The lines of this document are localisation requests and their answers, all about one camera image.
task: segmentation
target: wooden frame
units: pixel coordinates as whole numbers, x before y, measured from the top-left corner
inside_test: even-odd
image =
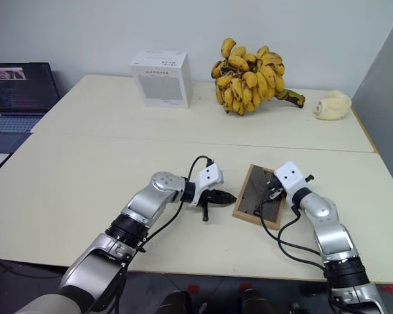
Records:
[[[236,218],[239,218],[239,219],[242,219],[242,220],[245,220],[245,221],[248,221],[253,224],[257,224],[257,225],[261,226],[262,223],[261,223],[259,217],[251,215],[251,214],[246,214],[246,213],[243,213],[238,210],[238,208],[240,207],[240,202],[242,201],[243,193],[246,189],[246,185],[248,184],[250,174],[252,173],[253,166],[254,166],[253,164],[250,165],[249,170],[248,170],[248,174],[246,175],[246,178],[244,179],[242,189],[240,190],[240,193],[239,193],[236,203],[234,205],[233,217],[236,217]],[[268,172],[274,172],[273,170],[268,169],[268,168],[263,168],[263,169]],[[282,211],[285,208],[285,206],[286,206],[286,199],[282,198],[281,203],[280,203],[280,208],[278,210],[278,217],[276,219],[276,222],[269,221],[266,219],[263,220],[268,228],[270,228],[272,230],[279,230],[281,228],[281,216],[282,216]]]

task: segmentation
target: table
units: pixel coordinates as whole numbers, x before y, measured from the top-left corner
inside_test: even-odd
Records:
[[[144,107],[134,80],[85,76],[33,128],[34,133],[75,134],[187,143],[230,144],[372,152],[354,114],[338,121],[313,117],[327,91],[297,90],[304,109],[285,101],[265,102],[244,117],[225,114],[214,84],[193,85],[190,109]]]
[[[312,189],[337,204],[369,278],[393,283],[393,180],[380,156],[367,152],[35,133],[0,170],[0,258],[70,265],[154,172],[186,175],[202,153],[218,163],[222,189],[234,195],[250,163],[274,169],[296,162],[305,175],[316,177]],[[153,230],[176,206],[166,208]],[[200,209],[185,208],[130,269],[323,279],[316,268],[286,258],[261,227],[233,218],[232,211],[233,206],[212,209],[210,221],[203,223]],[[287,208],[282,223],[292,218]],[[314,247],[305,217],[284,239]]]

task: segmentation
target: white wall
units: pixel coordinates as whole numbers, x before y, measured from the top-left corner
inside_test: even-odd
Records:
[[[49,61],[64,93],[88,73],[129,75],[144,48],[189,53],[210,81],[224,37],[282,55],[288,86],[353,95],[393,26],[393,0],[0,0],[0,62]]]

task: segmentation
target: white cardboard box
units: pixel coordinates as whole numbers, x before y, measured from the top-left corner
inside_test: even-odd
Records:
[[[192,84],[186,52],[143,50],[130,68],[146,106],[189,107]]]

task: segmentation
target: crumpled white object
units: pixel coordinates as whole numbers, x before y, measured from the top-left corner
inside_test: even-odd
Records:
[[[351,99],[340,90],[332,90],[315,106],[313,114],[320,120],[339,120],[348,113]]]

